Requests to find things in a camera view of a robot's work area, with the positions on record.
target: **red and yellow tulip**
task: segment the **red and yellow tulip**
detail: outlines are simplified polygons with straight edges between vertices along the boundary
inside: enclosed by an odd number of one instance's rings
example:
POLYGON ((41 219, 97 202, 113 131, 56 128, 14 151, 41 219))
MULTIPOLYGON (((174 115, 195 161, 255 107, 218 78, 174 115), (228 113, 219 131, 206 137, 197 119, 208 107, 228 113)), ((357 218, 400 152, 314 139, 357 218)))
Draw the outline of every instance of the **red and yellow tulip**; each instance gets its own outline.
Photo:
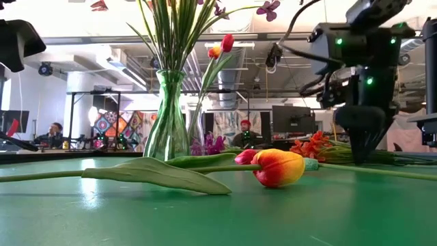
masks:
MULTIPOLYGON (((253 152, 245 150, 239 154, 236 162, 242 165, 248 164, 246 159, 253 152)), ((261 170, 253 171, 253 174, 265 187, 277 188, 296 182, 305 170, 305 162, 302 156, 293 152, 277 149, 262 150, 254 155, 251 164, 258 164, 261 170)))
POLYGON ((220 47, 216 46, 216 47, 212 47, 209 51, 208 51, 208 57, 209 58, 214 58, 217 59, 220 56, 220 47))

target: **white column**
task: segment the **white column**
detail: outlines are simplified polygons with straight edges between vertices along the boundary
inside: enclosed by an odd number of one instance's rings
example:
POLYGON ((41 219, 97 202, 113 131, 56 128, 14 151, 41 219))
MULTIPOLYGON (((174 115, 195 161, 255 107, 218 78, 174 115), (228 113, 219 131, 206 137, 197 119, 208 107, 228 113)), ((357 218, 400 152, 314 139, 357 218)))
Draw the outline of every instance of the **white column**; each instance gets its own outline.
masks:
MULTIPOLYGON (((94 90, 93 75, 83 72, 68 73, 67 92, 89 92, 94 90)), ((81 95, 76 95, 74 101, 77 101, 81 95)), ((64 113, 64 137, 68 137, 70 133, 70 113, 71 113, 71 95, 67 95, 66 108, 64 113)), ((84 95, 80 101, 74 104, 73 110, 73 127, 72 137, 79 137, 80 134, 85 134, 90 137, 91 126, 88 120, 89 109, 93 106, 93 96, 84 95)))

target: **green led light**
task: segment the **green led light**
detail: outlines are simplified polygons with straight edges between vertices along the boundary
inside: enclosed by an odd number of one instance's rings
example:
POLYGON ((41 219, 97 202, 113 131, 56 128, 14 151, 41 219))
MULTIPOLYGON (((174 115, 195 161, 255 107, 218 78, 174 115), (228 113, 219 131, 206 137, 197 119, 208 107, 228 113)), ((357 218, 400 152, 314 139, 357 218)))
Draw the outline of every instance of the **green led light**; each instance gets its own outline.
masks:
POLYGON ((366 84, 371 85, 373 83, 373 78, 368 78, 366 84))

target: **black equipment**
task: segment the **black equipment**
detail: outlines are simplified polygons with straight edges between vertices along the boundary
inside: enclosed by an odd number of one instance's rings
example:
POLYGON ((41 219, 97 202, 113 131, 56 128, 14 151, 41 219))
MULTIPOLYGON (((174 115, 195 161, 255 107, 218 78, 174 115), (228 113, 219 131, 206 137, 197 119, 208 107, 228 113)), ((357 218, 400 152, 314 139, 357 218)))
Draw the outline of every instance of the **black equipment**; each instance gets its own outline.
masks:
POLYGON ((53 67, 50 65, 50 62, 42 62, 40 68, 38 68, 38 73, 45 77, 52 75, 53 67))
POLYGON ((18 121, 18 128, 16 130, 17 133, 25 133, 27 128, 27 121, 29 119, 28 111, 0 111, 1 114, 1 131, 0 131, 0 139, 6 140, 15 146, 18 146, 25 150, 30 151, 38 151, 38 147, 34 146, 31 143, 28 143, 23 140, 15 139, 13 137, 8 137, 5 134, 6 129, 10 129, 14 120, 18 121))
POLYGON ((46 45, 24 20, 0 20, 0 63, 12 72, 24 70, 23 58, 46 50, 46 45))
POLYGON ((302 96, 318 93, 322 108, 345 103, 336 110, 335 123, 350 136, 354 161, 361 164, 384 137, 398 111, 393 90, 401 39, 415 36, 406 23, 379 26, 400 13, 409 0, 358 0, 346 12, 346 23, 320 23, 315 27, 308 37, 311 53, 284 45, 300 13, 318 1, 310 1, 296 13, 279 46, 310 59, 312 70, 320 76, 301 89, 302 96), (356 68, 345 86, 330 80, 343 67, 356 68), (308 92, 323 80, 322 87, 308 92))
POLYGON ((272 106, 273 131, 306 135, 314 133, 315 120, 308 107, 272 106))
POLYGON ((0 111, 1 116, 1 130, 5 132, 6 129, 10 129, 14 120, 18 121, 17 133, 26 133, 27 122, 29 121, 28 111, 19 110, 7 110, 0 111))
POLYGON ((437 148, 437 19, 428 18, 422 30, 425 43, 426 115, 408 121, 417 122, 423 145, 437 148))

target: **green table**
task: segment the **green table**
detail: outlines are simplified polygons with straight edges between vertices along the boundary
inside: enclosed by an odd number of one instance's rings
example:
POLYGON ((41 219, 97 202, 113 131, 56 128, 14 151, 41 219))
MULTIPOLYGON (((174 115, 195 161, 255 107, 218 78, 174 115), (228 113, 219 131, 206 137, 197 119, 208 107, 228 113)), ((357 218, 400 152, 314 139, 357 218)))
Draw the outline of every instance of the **green table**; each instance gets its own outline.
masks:
MULTIPOLYGON (((0 175, 125 160, 2 165, 0 175)), ((391 169, 437 174, 432 168, 391 169)), ((321 169, 272 190, 251 172, 210 175, 233 193, 80 178, 1 183, 0 245, 437 245, 437 182, 321 169)))

